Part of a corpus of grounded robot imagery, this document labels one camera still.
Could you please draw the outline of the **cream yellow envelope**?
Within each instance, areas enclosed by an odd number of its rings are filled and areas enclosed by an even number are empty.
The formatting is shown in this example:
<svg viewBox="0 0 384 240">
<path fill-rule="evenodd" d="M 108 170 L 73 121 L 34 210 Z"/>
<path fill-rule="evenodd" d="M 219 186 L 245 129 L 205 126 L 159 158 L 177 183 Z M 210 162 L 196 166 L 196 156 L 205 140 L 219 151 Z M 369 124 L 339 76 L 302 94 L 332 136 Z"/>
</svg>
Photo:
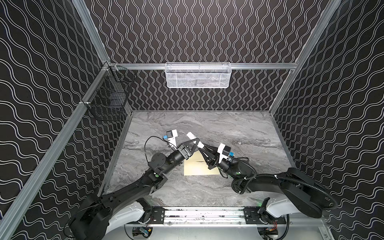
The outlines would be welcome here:
<svg viewBox="0 0 384 240">
<path fill-rule="evenodd" d="M 219 170 L 214 168 L 210 170 L 202 154 L 196 151 L 189 159 L 184 161 L 185 176 L 208 176 L 220 175 Z"/>
</svg>

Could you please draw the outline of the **white glue stick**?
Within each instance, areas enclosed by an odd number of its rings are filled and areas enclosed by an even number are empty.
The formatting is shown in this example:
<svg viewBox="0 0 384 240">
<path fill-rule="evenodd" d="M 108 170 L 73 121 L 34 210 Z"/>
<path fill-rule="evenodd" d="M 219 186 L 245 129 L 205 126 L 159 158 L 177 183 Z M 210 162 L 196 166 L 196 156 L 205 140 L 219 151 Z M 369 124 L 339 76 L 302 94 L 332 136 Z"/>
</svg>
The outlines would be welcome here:
<svg viewBox="0 0 384 240">
<path fill-rule="evenodd" d="M 190 140 L 194 140 L 194 144 L 196 144 L 199 149 L 203 149 L 205 147 L 205 145 L 201 141 L 199 141 L 197 143 L 197 141 L 196 141 L 197 137 L 192 132 L 188 132 L 187 133 L 187 137 Z"/>
</svg>

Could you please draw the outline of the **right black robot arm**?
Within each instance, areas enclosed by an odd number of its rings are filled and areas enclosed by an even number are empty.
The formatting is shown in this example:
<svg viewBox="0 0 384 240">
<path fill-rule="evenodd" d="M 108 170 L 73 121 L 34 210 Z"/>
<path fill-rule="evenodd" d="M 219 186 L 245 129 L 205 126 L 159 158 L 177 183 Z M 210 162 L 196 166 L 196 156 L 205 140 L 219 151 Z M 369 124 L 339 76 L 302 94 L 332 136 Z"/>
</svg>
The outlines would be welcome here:
<svg viewBox="0 0 384 240">
<path fill-rule="evenodd" d="M 275 218 L 302 213 L 321 218 L 324 210 L 333 210 L 338 201 L 315 180 L 295 168 L 278 174 L 259 174 L 247 157 L 236 158 L 228 146 L 199 148 L 209 169 L 217 168 L 224 178 L 232 179 L 232 190 L 243 195 L 253 192 L 278 193 L 279 198 L 265 198 L 261 211 Z"/>
</svg>

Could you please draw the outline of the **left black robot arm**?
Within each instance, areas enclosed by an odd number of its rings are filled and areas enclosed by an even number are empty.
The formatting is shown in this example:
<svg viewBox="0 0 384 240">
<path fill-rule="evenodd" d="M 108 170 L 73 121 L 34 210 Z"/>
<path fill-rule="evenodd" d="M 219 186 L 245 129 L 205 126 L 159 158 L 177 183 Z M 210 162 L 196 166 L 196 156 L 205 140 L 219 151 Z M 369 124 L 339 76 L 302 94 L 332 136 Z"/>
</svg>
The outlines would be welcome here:
<svg viewBox="0 0 384 240">
<path fill-rule="evenodd" d="M 72 238 L 101 240 L 113 215 L 160 189 L 168 180 L 165 174 L 189 159 L 197 150 L 199 142 L 200 139 L 195 138 L 181 143 L 168 156 L 163 153 L 154 154 L 148 162 L 149 169 L 137 181 L 118 191 L 102 196 L 88 195 L 68 221 Z"/>
</svg>

